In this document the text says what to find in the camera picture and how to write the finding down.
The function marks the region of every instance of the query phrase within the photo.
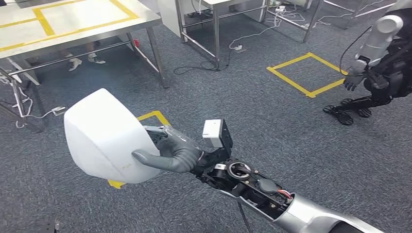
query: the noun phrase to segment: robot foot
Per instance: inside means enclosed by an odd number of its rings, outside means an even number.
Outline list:
[[[341,105],[349,104],[352,101],[353,101],[353,99],[344,99],[344,100],[341,101]],[[360,117],[363,117],[363,118],[368,118],[372,115],[372,112],[371,112],[371,110],[369,110],[369,108],[354,110],[353,112],[355,112],[356,114],[358,114]]]
[[[352,125],[353,118],[346,112],[335,110],[335,106],[328,105],[326,106],[323,111],[334,118],[336,118],[341,124],[343,125]]]

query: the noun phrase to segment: white sneaker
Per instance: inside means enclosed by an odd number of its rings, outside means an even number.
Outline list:
[[[97,63],[97,64],[104,64],[104,63],[106,63],[105,60],[100,59],[98,56],[88,57],[88,58],[89,58],[89,61],[90,61],[90,62],[94,62],[94,63]]]
[[[69,60],[69,71],[74,71],[79,65],[82,64],[82,60],[79,58],[73,58]]]

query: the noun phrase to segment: metal table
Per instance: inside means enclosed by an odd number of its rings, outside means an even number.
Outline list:
[[[343,7],[343,6],[340,6],[340,5],[335,4],[335,3],[333,3],[333,2],[330,2],[330,1],[324,1],[324,2],[325,2],[326,4],[329,4],[329,5],[332,5],[332,6],[336,6],[336,7],[338,7],[338,8],[341,8],[341,9],[343,9],[343,10],[347,10],[347,11],[353,13],[353,14],[351,14],[350,18],[348,19],[348,21],[347,21],[347,23],[346,23],[346,26],[345,26],[345,29],[348,29],[348,28],[350,27],[350,25],[352,24],[353,20],[355,20],[355,18],[357,18],[357,17],[361,17],[361,16],[364,16],[364,15],[370,14],[370,13],[372,13],[372,12],[380,11],[380,10],[382,10],[382,9],[386,9],[386,8],[389,8],[389,7],[393,6],[393,5],[395,5],[395,3],[391,3],[391,4],[388,4],[388,5],[385,5],[385,6],[382,6],[382,7],[379,7],[379,8],[376,8],[376,9],[373,9],[373,10],[370,10],[370,11],[367,11],[367,12],[364,12],[364,13],[359,14],[359,12],[360,12],[361,10],[363,10],[363,6],[364,6],[365,1],[366,1],[366,0],[360,0],[359,5],[357,6],[356,10],[349,9],[349,8],[346,8],[346,7]]]
[[[180,7],[180,1],[182,0],[175,0],[175,4],[176,4],[176,10],[177,10],[177,17],[178,17],[178,22],[179,22],[179,30],[180,30],[180,37],[182,39],[182,42],[187,42],[190,41],[193,44],[195,44],[196,46],[198,46],[200,49],[202,49],[203,51],[205,51],[206,53],[208,53],[210,56],[214,57],[217,61],[220,60],[220,38],[219,38],[219,19],[222,18],[226,18],[226,17],[230,17],[230,16],[234,16],[234,15],[238,15],[238,14],[243,14],[243,13],[247,13],[247,12],[251,12],[251,11],[258,11],[261,10],[262,14],[261,17],[259,19],[260,22],[263,22],[265,20],[265,14],[271,14],[271,15],[275,15],[275,13],[269,11],[269,0],[260,0],[262,1],[262,5],[257,7],[257,8],[253,8],[253,9],[248,9],[248,10],[244,10],[244,11],[239,11],[239,12],[235,12],[235,13],[229,13],[226,15],[219,15],[219,8],[222,5],[231,5],[231,4],[238,4],[240,2],[245,2],[246,0],[202,0],[202,4],[205,5],[206,7],[208,7],[209,9],[213,10],[213,19],[207,19],[207,20],[203,20],[200,22],[196,22],[196,23],[192,23],[192,24],[184,24],[184,20],[182,19],[183,14],[181,12],[181,7]],[[324,0],[320,0],[315,13],[313,14],[313,17],[310,21],[309,27],[305,27],[302,25],[299,25],[287,18],[284,18],[282,16],[277,16],[278,18],[282,19],[283,21],[301,29],[306,31],[305,37],[303,39],[303,42],[306,42],[309,38],[309,34],[311,29],[313,28],[313,26],[315,25],[316,21],[318,20],[318,15],[320,12],[320,9],[322,8],[322,4],[323,4]],[[310,4],[312,3],[312,0],[309,0],[306,4],[306,7],[309,7]],[[213,21],[213,28],[214,28],[214,42],[215,42],[215,49],[214,49],[214,53],[209,51],[208,49],[206,49],[203,45],[201,45],[199,42],[197,42],[196,40],[194,40],[193,38],[191,38],[187,33],[186,33],[186,28],[188,27],[192,27],[195,25],[199,25],[202,23],[206,23],[206,22],[211,22]]]
[[[161,24],[160,17],[137,0],[63,0],[49,4],[43,1],[30,1],[33,5],[20,8],[17,4],[0,7],[0,59],[23,60],[48,52],[71,48],[116,35],[126,34],[128,40],[93,52],[111,49],[121,45],[131,45],[136,54],[159,73],[159,81],[168,87],[163,65],[160,59],[153,26]],[[130,32],[146,29],[155,65],[134,44]],[[66,59],[40,64],[38,66],[6,72],[0,67],[0,74],[13,85],[20,117],[25,115],[21,96],[13,75],[29,70],[53,65],[72,58],[93,53],[87,52]]]

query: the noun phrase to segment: red object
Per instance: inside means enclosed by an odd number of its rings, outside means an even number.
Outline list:
[[[133,39],[133,41],[134,41],[134,43],[135,43],[135,46],[139,48],[139,41],[136,40],[136,39]]]

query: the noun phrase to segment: yellow tape square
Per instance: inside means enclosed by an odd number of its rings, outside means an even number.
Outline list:
[[[334,87],[336,87],[336,86],[339,86],[339,85],[341,85],[341,84],[343,83],[344,79],[340,79],[340,80],[337,80],[336,82],[330,83],[330,84],[328,84],[328,85],[326,85],[326,86],[324,86],[324,87],[321,87],[321,88],[319,88],[319,89],[317,89],[317,90],[308,91],[307,89],[303,88],[301,85],[295,83],[294,81],[292,81],[291,79],[289,79],[288,77],[286,77],[285,75],[283,75],[282,73],[280,73],[279,71],[277,71],[277,69],[280,69],[280,68],[282,68],[282,67],[291,65],[291,64],[293,64],[293,63],[302,61],[302,60],[307,59],[307,58],[310,58],[310,57],[313,58],[313,59],[315,59],[315,60],[317,60],[317,61],[319,61],[319,62],[321,62],[321,63],[323,63],[323,64],[325,64],[326,66],[328,66],[328,67],[336,70],[337,72],[339,72],[339,67],[337,67],[337,66],[333,65],[332,63],[330,63],[330,62],[328,62],[328,61],[326,61],[326,60],[324,60],[324,59],[316,56],[315,54],[313,54],[313,53],[311,53],[311,52],[308,52],[307,54],[305,54],[305,55],[303,55],[303,56],[300,56],[300,57],[295,58],[295,59],[292,59],[292,60],[290,60],[290,61],[281,63],[281,64],[276,65],[276,66],[274,66],[274,67],[267,67],[266,69],[267,69],[268,71],[272,72],[274,75],[280,77],[282,80],[284,80],[285,82],[289,83],[291,86],[293,86],[294,88],[298,89],[299,91],[301,91],[302,93],[304,93],[306,96],[308,96],[308,97],[310,97],[310,98],[315,98],[316,95],[319,95],[320,93],[325,92],[325,91],[327,91],[327,90],[329,90],[329,89],[332,89],[332,88],[334,88]],[[344,70],[342,70],[342,73],[345,74],[345,75],[348,74],[348,73],[347,73],[346,71],[344,71]]]
[[[151,117],[156,117],[160,123],[162,123],[162,125],[170,125],[170,123],[167,121],[167,119],[165,118],[165,116],[163,116],[163,114],[160,111],[153,111],[144,115],[141,115],[139,117],[137,117],[137,119],[139,121],[141,120],[145,120]],[[120,187],[126,183],[123,182],[117,182],[117,181],[112,181],[112,180],[107,180],[109,182],[109,185],[112,187],[115,187],[116,189],[120,189]]]
[[[35,18],[0,25],[0,29],[1,29],[1,28],[11,27],[11,26],[14,26],[14,25],[23,24],[23,23],[27,23],[27,22],[38,21],[40,23],[41,27],[43,28],[44,33],[46,35],[45,37],[35,39],[35,40],[32,40],[32,41],[26,41],[26,42],[17,43],[17,44],[14,44],[14,45],[9,45],[9,46],[6,46],[6,47],[1,47],[0,52],[15,49],[15,48],[19,48],[19,47],[26,46],[26,45],[35,44],[35,43],[38,43],[38,42],[43,42],[43,41],[47,41],[47,40],[51,40],[51,39],[64,37],[64,36],[67,36],[67,35],[81,33],[81,32],[85,32],[85,31],[89,31],[89,30],[93,30],[93,29],[96,29],[96,28],[101,28],[101,27],[105,27],[105,26],[109,26],[109,25],[113,25],[113,24],[117,24],[117,23],[127,22],[127,21],[130,21],[130,20],[139,18],[135,13],[133,13],[133,11],[131,11],[130,9],[125,7],[118,0],[108,0],[111,4],[114,5],[114,7],[117,7],[127,17],[123,18],[123,19],[119,19],[119,20],[114,20],[114,21],[111,21],[111,22],[102,23],[102,24],[99,24],[99,25],[94,25],[94,26],[89,26],[89,27],[76,29],[76,30],[70,31],[70,32],[64,32],[64,33],[56,34],[55,31],[53,30],[53,28],[51,27],[50,23],[48,22],[48,19],[43,15],[42,10],[53,8],[53,7],[59,7],[59,6],[62,6],[62,5],[67,5],[67,4],[73,4],[73,3],[76,3],[76,2],[82,2],[82,1],[85,1],[85,0],[66,1],[66,2],[62,2],[62,3],[51,4],[51,5],[48,5],[48,6],[36,7],[36,8],[32,9],[32,12],[33,12]]]

